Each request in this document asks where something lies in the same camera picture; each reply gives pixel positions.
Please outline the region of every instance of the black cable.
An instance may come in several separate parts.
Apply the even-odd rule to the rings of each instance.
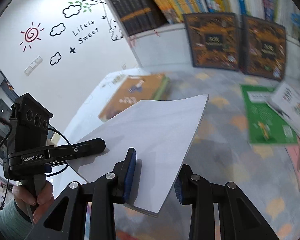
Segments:
[[[4,144],[4,142],[6,141],[6,139],[8,138],[8,136],[10,135],[10,133],[11,133],[11,131],[12,131],[12,126],[11,126],[11,124],[10,124],[8,121],[4,120],[4,119],[1,118],[1,117],[0,117],[0,122],[3,123],[3,124],[5,124],[5,125],[8,125],[8,126],[9,126],[9,131],[8,131],[8,133],[6,134],[6,136],[2,139],[2,141],[1,141],[1,143],[0,143],[0,148],[1,148],[1,146]],[[7,193],[8,193],[8,185],[9,185],[9,179],[8,179],[8,181],[7,181],[6,193],[4,194],[4,198],[3,198],[3,201],[2,201],[2,204],[1,204],[1,207],[0,207],[0,210],[3,209],[3,205],[4,205],[4,202],[5,202],[6,197],[7,197]]]
[[[56,129],[54,129],[54,128],[48,128],[48,130],[57,133],[57,134],[60,135],[63,139],[65,139],[66,142],[67,142],[68,144],[70,144],[70,142],[68,141],[68,139],[67,139],[61,132],[59,132],[58,130],[56,130]],[[48,177],[51,177],[51,176],[54,176],[54,175],[58,175],[58,174],[64,172],[68,167],[69,167],[69,164],[67,164],[62,170],[47,175],[47,178],[48,178]]]

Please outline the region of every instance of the framed box cover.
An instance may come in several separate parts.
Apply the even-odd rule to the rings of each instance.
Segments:
[[[282,80],[286,66],[284,26],[242,16],[242,70],[246,74]]]
[[[184,14],[194,67],[238,70],[239,41],[234,13]]]

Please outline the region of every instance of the cloud decal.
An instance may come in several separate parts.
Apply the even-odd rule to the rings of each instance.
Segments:
[[[61,54],[57,52],[55,55],[53,55],[50,59],[50,65],[53,66],[54,64],[58,64],[61,60]]]
[[[68,8],[63,9],[62,13],[66,18],[70,18],[73,15],[78,15],[81,10],[81,6],[78,5],[70,5]]]
[[[53,26],[50,32],[50,36],[60,35],[66,30],[64,23],[59,23],[57,26]]]

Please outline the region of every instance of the spiral sun drawing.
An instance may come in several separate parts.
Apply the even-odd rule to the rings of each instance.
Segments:
[[[39,38],[39,33],[44,30],[44,28],[39,30],[40,24],[41,23],[39,23],[37,27],[33,27],[33,22],[32,22],[30,28],[28,28],[25,32],[20,32],[20,33],[24,34],[24,39],[25,40],[23,42],[21,42],[19,45],[22,45],[24,42],[31,43],[35,40],[40,41],[41,39]],[[27,43],[25,43],[25,47],[23,48],[23,52],[25,52],[25,50],[27,48]]]

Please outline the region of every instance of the finger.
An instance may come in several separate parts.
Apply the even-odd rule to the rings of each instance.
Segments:
[[[37,209],[33,213],[33,222],[36,224],[38,220],[42,217],[42,215],[47,211],[47,209],[52,205],[54,202],[54,197],[52,196],[49,201],[47,201],[43,205],[39,205]]]
[[[46,181],[46,185],[44,186],[43,190],[40,192],[37,201],[39,205],[43,205],[46,202],[48,202],[51,199],[53,192],[53,185],[49,182]]]
[[[15,199],[23,200],[29,205],[34,206],[37,203],[34,196],[32,196],[32,194],[29,191],[27,191],[26,188],[22,185],[14,186],[12,188],[12,194]]]

